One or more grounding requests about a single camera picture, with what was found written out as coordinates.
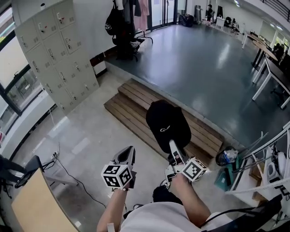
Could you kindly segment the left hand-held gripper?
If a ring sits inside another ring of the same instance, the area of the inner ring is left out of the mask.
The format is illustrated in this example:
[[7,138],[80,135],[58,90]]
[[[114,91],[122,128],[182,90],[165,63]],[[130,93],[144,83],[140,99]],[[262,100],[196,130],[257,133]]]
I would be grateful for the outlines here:
[[134,188],[136,176],[136,172],[133,171],[135,153],[135,148],[133,146],[128,146],[113,157],[114,162],[126,162],[126,164],[115,164],[114,162],[110,162],[103,167],[101,177],[107,187],[113,189]]

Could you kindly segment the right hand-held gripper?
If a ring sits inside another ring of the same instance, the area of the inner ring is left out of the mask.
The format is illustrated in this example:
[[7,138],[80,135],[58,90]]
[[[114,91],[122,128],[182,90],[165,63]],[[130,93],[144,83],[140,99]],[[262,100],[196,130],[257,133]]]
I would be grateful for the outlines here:
[[[188,157],[184,148],[177,147],[174,140],[169,141],[172,157],[169,158],[169,166],[165,170],[164,185],[170,187],[172,179],[177,174],[182,174],[190,182],[198,181],[207,171],[207,167],[195,157]],[[181,160],[182,164],[178,164],[175,160]]]

